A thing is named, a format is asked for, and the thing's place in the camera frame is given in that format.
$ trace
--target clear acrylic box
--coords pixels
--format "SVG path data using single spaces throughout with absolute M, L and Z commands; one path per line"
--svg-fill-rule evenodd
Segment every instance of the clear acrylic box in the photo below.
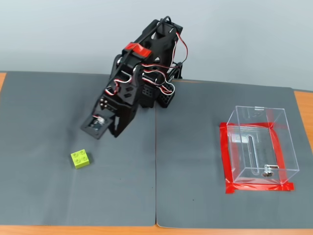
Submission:
M 282 185 L 299 171 L 284 109 L 236 106 L 227 134 L 234 183 Z

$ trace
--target robotic arm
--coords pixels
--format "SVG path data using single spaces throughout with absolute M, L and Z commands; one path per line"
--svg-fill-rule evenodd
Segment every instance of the robotic arm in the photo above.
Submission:
M 96 139 L 109 129 L 118 137 L 136 115 L 138 105 L 163 108 L 172 101 L 173 78 L 181 78 L 182 63 L 174 63 L 182 27 L 170 17 L 152 21 L 134 42 L 117 55 L 109 82 L 81 129 Z

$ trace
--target white wall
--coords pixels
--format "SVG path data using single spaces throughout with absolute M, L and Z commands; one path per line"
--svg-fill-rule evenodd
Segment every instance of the white wall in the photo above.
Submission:
M 313 90 L 312 12 L 312 0 L 0 0 L 0 71 L 110 73 L 170 15 L 184 78 Z

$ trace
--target gray mat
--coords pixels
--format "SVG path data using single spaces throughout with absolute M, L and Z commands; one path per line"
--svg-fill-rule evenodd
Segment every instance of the gray mat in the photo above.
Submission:
M 174 228 L 313 228 L 313 157 L 290 88 L 176 82 L 156 110 L 156 216 Z M 300 172 L 295 191 L 225 194 L 219 125 L 236 105 L 285 108 Z
M 115 139 L 80 130 L 104 75 L 9 72 L 0 97 L 0 224 L 152 226 L 155 110 Z M 70 153 L 90 165 L 75 169 Z

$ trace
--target desk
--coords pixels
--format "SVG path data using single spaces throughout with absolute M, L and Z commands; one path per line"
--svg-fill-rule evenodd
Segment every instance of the desk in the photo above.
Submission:
M 0 73 L 0 89 L 5 79 L 5 73 Z M 313 148 L 313 93 L 295 92 L 301 117 L 306 129 L 308 139 Z M 250 229 L 164 229 L 157 225 L 152 227 L 67 227 L 67 226 L 0 226 L 1 235 L 102 235 L 102 234 L 312 234 L 313 230 L 250 230 Z

